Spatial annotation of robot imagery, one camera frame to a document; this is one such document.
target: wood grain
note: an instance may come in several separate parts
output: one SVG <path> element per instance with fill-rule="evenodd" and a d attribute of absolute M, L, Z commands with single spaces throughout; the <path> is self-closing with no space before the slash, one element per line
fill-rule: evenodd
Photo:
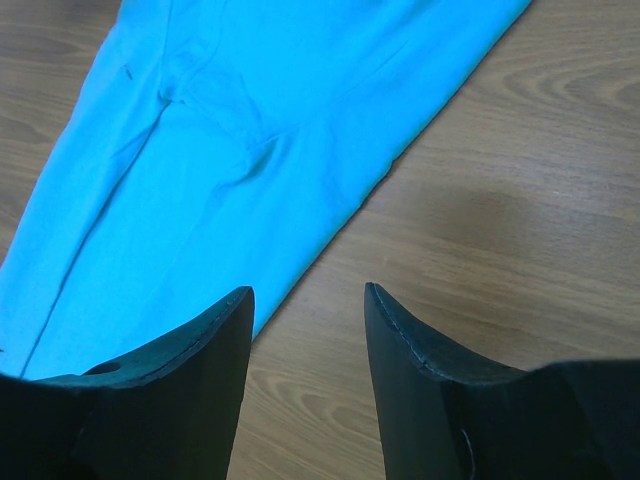
<path fill-rule="evenodd" d="M 116 9 L 0 6 L 0 257 Z M 365 281 L 514 366 L 640 356 L 638 25 L 535 2 L 256 342 L 230 479 L 384 477 Z"/>

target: blue fabric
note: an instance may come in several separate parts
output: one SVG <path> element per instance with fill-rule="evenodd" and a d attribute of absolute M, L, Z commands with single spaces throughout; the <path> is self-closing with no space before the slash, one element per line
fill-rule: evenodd
<path fill-rule="evenodd" d="M 238 285 L 257 334 L 527 4 L 125 0 L 0 271 L 0 370 L 82 373 Z"/>

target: wooden table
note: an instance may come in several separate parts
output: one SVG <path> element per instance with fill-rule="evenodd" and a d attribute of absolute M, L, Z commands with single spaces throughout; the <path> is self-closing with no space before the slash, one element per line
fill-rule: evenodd
<path fill-rule="evenodd" d="M 0 6 L 0 258 L 116 9 Z M 366 281 L 514 366 L 640 356 L 638 25 L 535 2 L 255 343 L 230 479 L 383 478 Z"/>

